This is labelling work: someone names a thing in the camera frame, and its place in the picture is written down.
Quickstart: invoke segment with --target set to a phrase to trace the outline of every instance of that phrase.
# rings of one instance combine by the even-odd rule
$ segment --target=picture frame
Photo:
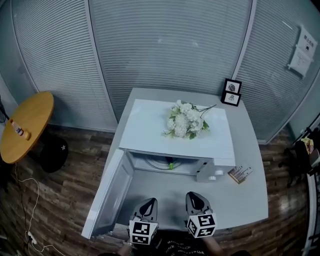
[[[224,82],[224,88],[223,88],[223,93],[224,92],[231,92],[234,94],[238,94],[241,89],[242,82],[237,81],[237,80],[231,80],[226,78]]]
[[[224,104],[232,105],[238,107],[240,102],[241,94],[234,93],[231,91],[224,91],[221,96],[221,102]]]

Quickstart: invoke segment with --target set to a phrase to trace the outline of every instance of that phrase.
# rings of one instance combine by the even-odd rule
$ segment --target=flower bouquet
[[[190,102],[180,99],[171,108],[167,120],[168,131],[164,135],[194,139],[201,131],[208,131],[209,125],[202,118],[203,114],[216,105],[198,109]]]

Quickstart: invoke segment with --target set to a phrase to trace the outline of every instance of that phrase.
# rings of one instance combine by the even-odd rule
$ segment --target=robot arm
[[[144,200],[134,208],[129,220],[130,243],[150,245],[158,230],[157,214],[158,201],[155,198]]]
[[[195,238],[210,237],[216,231],[217,218],[209,201],[195,192],[185,195],[185,207],[189,215],[187,229]]]

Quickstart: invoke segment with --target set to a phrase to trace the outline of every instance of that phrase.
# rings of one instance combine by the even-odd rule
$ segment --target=small bottle
[[[13,129],[15,130],[15,132],[17,134],[19,134],[21,137],[23,137],[24,139],[26,140],[29,140],[30,139],[30,132],[28,131],[24,131],[16,122],[14,122],[12,119],[10,119],[10,123],[13,127]]]
[[[24,130],[22,130],[22,128],[16,122],[10,119],[10,123],[17,134],[20,136],[24,135]]]

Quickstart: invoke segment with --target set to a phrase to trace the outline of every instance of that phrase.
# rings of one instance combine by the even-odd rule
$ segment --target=wooden floor
[[[115,252],[121,241],[115,238],[87,240],[81,231],[99,186],[103,168],[113,139],[112,133],[51,126],[50,132],[64,138],[69,155],[64,167],[55,173],[45,173],[29,157],[17,165],[20,180],[35,178],[40,196],[34,211],[31,233],[36,237],[36,248],[54,245],[66,256],[94,256]],[[287,188],[288,170],[279,168],[283,150],[290,145],[288,133],[282,131],[270,144],[260,146],[267,192],[269,218],[253,224],[218,230],[214,236],[228,254],[247,250],[253,256],[300,255],[307,232],[307,191],[305,182]],[[11,171],[15,179],[15,169]],[[37,185],[29,180],[8,184],[8,192],[0,192],[0,234],[6,233],[8,250],[28,253],[25,230],[37,199]],[[40,255],[30,248],[31,255]],[[45,256],[59,255],[47,247]]]

